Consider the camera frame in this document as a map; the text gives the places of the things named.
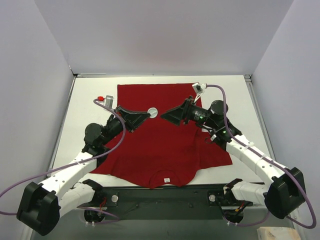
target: table surface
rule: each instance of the table surface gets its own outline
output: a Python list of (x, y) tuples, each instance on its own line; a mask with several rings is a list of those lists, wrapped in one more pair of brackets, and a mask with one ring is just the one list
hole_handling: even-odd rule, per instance
[[(99, 77), (77, 78), (74, 83), (58, 149), (53, 163), (57, 168), (71, 162), (84, 146), (85, 128), (90, 123), (105, 124), (110, 116), (106, 110), (93, 104), (97, 96), (114, 96), (113, 108), (117, 106), (117, 85), (124, 84), (175, 84), (207, 83), (223, 87), (229, 106), (227, 113), (232, 124), (264, 153), (269, 155), (267, 144), (258, 117), (242, 75), (232, 76), (143, 76), (143, 77)], [(217, 88), (208, 88), (201, 97), (202, 106), (209, 108), (214, 100), (222, 100)], [(189, 185), (224, 184), (235, 178), (247, 182), (261, 179), (239, 159), (231, 156), (232, 165), (198, 170)], [(124, 179), (104, 174), (88, 173), (84, 179), (92, 179), (106, 187), (136, 186)]]

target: purple cable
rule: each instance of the purple cable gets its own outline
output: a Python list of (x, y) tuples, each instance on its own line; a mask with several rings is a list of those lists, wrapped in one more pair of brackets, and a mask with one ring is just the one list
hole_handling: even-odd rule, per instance
[[(39, 178), (39, 177), (42, 177), (42, 176), (46, 176), (46, 175), (48, 175), (48, 174), (51, 174), (51, 173), (56, 172), (56, 171), (59, 171), (59, 170), (67, 169), (67, 168), (70, 168), (70, 167), (72, 167), (72, 166), (75, 166), (75, 165), (78, 165), (78, 164), (82, 164), (82, 163), (91, 161), (91, 160), (93, 160), (93, 159), (101, 158), (101, 157), (103, 157), (103, 156), (105, 156), (105, 155), (113, 152), (114, 150), (116, 150), (117, 147), (119, 147), (119, 145), (123, 142), (123, 140), (124, 140), (124, 138), (125, 138), (125, 135), (126, 135), (126, 125), (125, 125), (125, 122), (123, 121), (123, 119), (122, 119), (118, 114), (115, 113), (115, 111), (112, 110), (112, 108), (100, 104), (100, 103), (98, 102), (98, 99), (93, 100), (93, 102), (94, 102), (96, 105), (98, 105), (98, 106), (106, 109), (106, 110), (107, 110), (108, 112), (110, 112), (111, 114), (115, 115), (115, 116), (119, 119), (119, 121), (120, 121), (120, 123), (121, 123), (121, 125), (122, 125), (122, 127), (123, 127), (123, 132), (122, 132), (121, 139), (120, 139), (120, 141), (114, 146), (114, 148), (110, 149), (109, 151), (107, 151), (107, 152), (105, 152), (105, 153), (102, 153), (102, 154), (100, 154), (100, 155), (97, 155), (97, 156), (95, 156), (95, 157), (91, 157), (91, 158), (88, 158), (88, 159), (85, 159), (85, 160), (81, 160), (81, 161), (78, 161), (78, 162), (75, 162), (75, 163), (70, 163), (70, 164), (65, 165), (65, 166), (57, 167), (57, 168), (52, 169), (52, 170), (50, 170), (50, 171), (46, 171), (46, 172), (44, 172), (44, 173), (40, 173), (40, 174), (37, 174), (37, 175), (34, 175), (34, 176), (30, 176), (30, 177), (28, 177), (28, 178), (26, 178), (26, 179), (23, 179), (23, 180), (21, 180), (21, 181), (18, 181), (18, 182), (16, 182), (15, 184), (13, 184), (13, 185), (9, 186), (8, 188), (6, 188), (3, 192), (1, 192), (1, 193), (0, 193), (0, 198), (1, 198), (6, 192), (10, 191), (11, 189), (15, 188), (16, 186), (18, 186), (18, 185), (20, 185), (20, 184), (23, 184), (23, 183), (25, 183), (25, 182), (28, 182), (28, 181), (30, 181), (30, 180), (33, 180), (33, 179), (36, 179), (36, 178)], [(1, 215), (7, 215), (7, 216), (17, 215), (16, 212), (5, 212), (5, 211), (0, 211), (0, 214), (1, 214)]]
[(110, 212), (107, 212), (107, 211), (102, 211), (102, 210), (99, 210), (99, 209), (95, 209), (95, 208), (91, 208), (91, 207), (86, 207), (86, 206), (78, 206), (77, 209), (84, 209), (84, 210), (89, 210), (89, 211), (95, 211), (95, 212), (98, 212), (98, 213), (102, 213), (102, 214), (105, 214), (105, 215), (109, 215), (111, 217), (114, 217), (116, 218), (116, 220), (108, 220), (108, 221), (101, 221), (101, 222), (95, 222), (94, 225), (101, 225), (101, 224), (110, 224), (110, 223), (116, 223), (116, 222), (119, 222), (120, 221), (120, 218), (117, 216), (117, 215), (114, 215)]
[[(235, 140), (237, 143), (239, 143), (240, 145), (244, 146), (245, 148), (247, 147), (247, 145), (245, 145), (243, 142), (241, 142), (240, 140), (236, 139), (235, 136), (233, 136), (233, 134), (231, 133), (229, 127), (228, 127), (228, 121), (227, 121), (227, 100), (226, 100), (226, 93), (224, 91), (224, 89), (219, 86), (219, 85), (212, 85), (212, 84), (207, 84), (207, 87), (212, 87), (212, 88), (218, 88), (220, 89), (220, 91), (222, 92), (222, 97), (223, 97), (223, 120), (224, 120), (224, 125), (225, 125), (225, 129), (227, 131), (227, 133), (229, 134), (229, 136)], [(302, 194), (309, 210), (311, 213), (311, 217), (312, 217), (312, 224), (311, 225), (305, 225), (289, 216), (287, 216), (287, 218), (291, 221), (293, 221), (294, 223), (300, 225), (303, 228), (306, 229), (314, 229), (317, 225), (317, 219), (316, 219), (316, 214), (314, 211), (314, 208), (311, 205), (311, 202), (306, 194), (306, 192), (304, 191), (304, 189), (301, 187), (301, 185), (299, 184), (299, 182), (295, 179), (295, 177), (285, 168), (281, 167), (280, 165), (278, 165), (276, 162), (274, 161), (270, 161), (269, 159), (267, 159), (266, 157), (263, 157), (259, 152), (257, 152), (256, 150), (254, 150), (251, 147), (248, 147), (247, 149), (249, 149), (251, 152), (253, 152), (254, 154), (256, 154), (257, 156), (259, 156), (260, 158), (262, 158), (263, 160), (265, 160), (267, 163), (272, 164), (274, 166), (276, 166), (278, 169), (282, 170), (285, 174), (287, 174), (289, 176), (289, 178), (294, 182), (294, 184), (297, 186), (297, 188), (299, 189), (300, 193)]]
[(236, 227), (252, 227), (252, 226), (264, 223), (268, 219), (269, 216), (270, 216), (270, 212), (268, 211), (266, 213), (264, 219), (262, 219), (260, 221), (257, 221), (257, 222), (254, 222), (254, 223), (238, 223), (238, 224), (236, 224), (236, 223), (234, 223), (232, 221), (229, 221), (228, 219), (226, 219), (226, 217), (224, 215), (222, 217), (223, 217), (224, 220), (228, 221), (228, 223), (230, 223), (230, 224), (232, 224), (232, 225), (234, 225)]

